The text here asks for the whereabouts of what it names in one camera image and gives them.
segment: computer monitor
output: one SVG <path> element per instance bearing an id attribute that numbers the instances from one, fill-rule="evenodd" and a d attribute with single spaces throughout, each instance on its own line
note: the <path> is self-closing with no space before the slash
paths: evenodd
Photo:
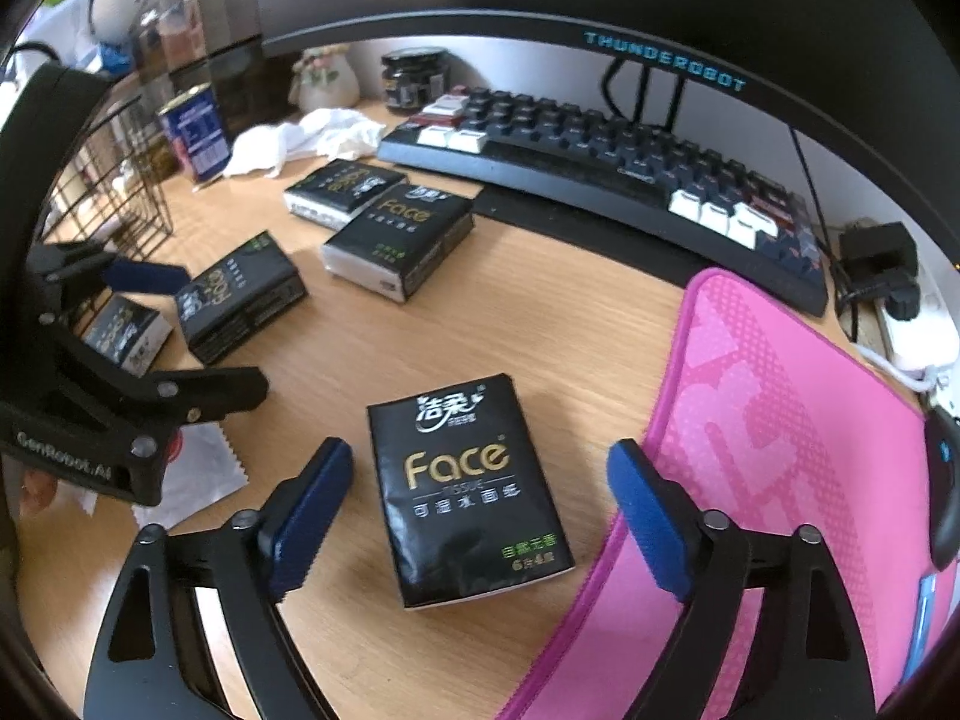
<path id="1" fill-rule="evenodd" d="M 845 159 L 960 264 L 960 74 L 935 0 L 258 0 L 267 52 L 398 35 L 619 55 L 743 100 Z"/>

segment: mechanical keyboard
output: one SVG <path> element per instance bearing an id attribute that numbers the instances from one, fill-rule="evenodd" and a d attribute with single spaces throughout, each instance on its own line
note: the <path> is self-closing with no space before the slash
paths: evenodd
<path id="1" fill-rule="evenodd" d="M 657 127 L 472 89 L 400 124 L 377 156 L 611 218 L 696 252 L 802 311 L 822 317 L 827 307 L 803 198 Z"/>

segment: white cable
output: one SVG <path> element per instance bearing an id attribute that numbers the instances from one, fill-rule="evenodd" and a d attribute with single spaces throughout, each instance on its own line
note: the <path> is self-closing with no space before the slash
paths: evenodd
<path id="1" fill-rule="evenodd" d="M 912 389 L 914 392 L 930 392 L 937 386 L 937 368 L 933 367 L 933 365 L 930 365 L 930 367 L 923 372 L 923 379 L 914 379 L 871 348 L 861 346 L 860 343 L 855 343 L 853 348 L 863 355 L 867 362 L 870 362 L 874 367 L 878 367 L 884 373 L 893 376 L 896 381 L 900 382 L 907 389 Z"/>

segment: pink mouse pad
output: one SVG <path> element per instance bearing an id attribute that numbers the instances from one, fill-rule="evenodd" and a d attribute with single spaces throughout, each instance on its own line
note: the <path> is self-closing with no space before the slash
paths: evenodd
<path id="1" fill-rule="evenodd" d="M 680 306 L 643 448 L 701 509 L 721 509 L 751 530 L 792 533 L 809 522 L 823 532 L 880 704 L 904 672 L 920 578 L 932 570 L 923 417 L 779 303 L 710 269 Z M 946 622 L 952 572 L 937 586 L 930 642 Z M 707 720 L 730 710 L 761 594 L 744 598 Z M 622 720 L 679 613 L 618 515 L 573 606 L 496 720 Z"/>

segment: black wire basket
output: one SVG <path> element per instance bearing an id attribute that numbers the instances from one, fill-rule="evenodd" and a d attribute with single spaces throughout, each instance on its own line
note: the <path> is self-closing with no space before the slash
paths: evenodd
<path id="1" fill-rule="evenodd" d="M 47 197 L 40 239 L 47 244 L 95 240 L 131 260 L 149 259 L 173 234 L 160 186 L 172 159 L 140 96 L 107 105 Z M 72 317 L 78 333 L 109 299 L 104 290 Z"/>

